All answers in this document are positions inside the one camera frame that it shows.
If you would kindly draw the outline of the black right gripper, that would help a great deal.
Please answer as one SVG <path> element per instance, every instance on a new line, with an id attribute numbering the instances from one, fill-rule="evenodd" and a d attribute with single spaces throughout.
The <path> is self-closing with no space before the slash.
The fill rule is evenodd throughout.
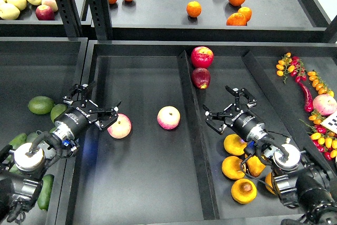
<path id="1" fill-rule="evenodd" d="M 266 136 L 265 123 L 250 109 L 257 105 L 256 98 L 246 88 L 225 89 L 234 96 L 234 103 L 222 112 L 212 112 L 205 104 L 206 124 L 218 134 L 223 134 L 227 126 L 244 141 L 258 141 Z"/>

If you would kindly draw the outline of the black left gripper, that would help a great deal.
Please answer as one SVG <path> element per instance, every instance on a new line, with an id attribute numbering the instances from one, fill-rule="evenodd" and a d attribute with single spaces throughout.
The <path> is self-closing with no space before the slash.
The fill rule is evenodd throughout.
<path id="1" fill-rule="evenodd" d="M 63 96 L 63 102 L 70 106 L 54 122 L 54 135 L 60 140 L 77 140 L 92 124 L 104 131 L 117 121 L 118 107 L 122 101 L 109 108 L 98 107 L 89 100 L 95 85 L 95 81 L 89 84 L 74 84 Z M 73 100 L 75 95 L 80 97 L 79 101 Z"/>

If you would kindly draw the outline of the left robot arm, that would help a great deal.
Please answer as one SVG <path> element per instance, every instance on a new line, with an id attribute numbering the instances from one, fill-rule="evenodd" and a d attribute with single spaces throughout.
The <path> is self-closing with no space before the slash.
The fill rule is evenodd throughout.
<path id="1" fill-rule="evenodd" d="M 73 85 L 63 97 L 67 108 L 55 118 L 55 130 L 38 132 L 16 149 L 11 144 L 1 149 L 1 220 L 22 223 L 42 195 L 47 170 L 76 155 L 78 138 L 90 126 L 103 131 L 117 121 L 119 104 L 104 109 L 90 100 L 94 85 Z"/>

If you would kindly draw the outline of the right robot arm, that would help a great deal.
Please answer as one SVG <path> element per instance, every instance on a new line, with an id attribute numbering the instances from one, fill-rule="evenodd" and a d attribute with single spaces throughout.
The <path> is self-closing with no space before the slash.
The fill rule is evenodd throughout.
<path id="1" fill-rule="evenodd" d="M 257 196 L 255 181 L 266 167 L 271 173 L 263 185 L 289 209 L 299 208 L 303 216 L 284 219 L 281 224 L 336 224 L 336 200 L 332 195 L 332 176 L 318 162 L 311 160 L 307 150 L 299 150 L 286 136 L 285 143 L 267 131 L 265 123 L 251 108 L 255 97 L 245 88 L 226 87 L 234 103 L 221 112 L 212 112 L 206 105 L 205 122 L 218 134 L 230 128 L 233 134 L 224 140 L 229 157 L 222 162 L 223 174 L 234 183 L 234 201 L 248 204 Z"/>

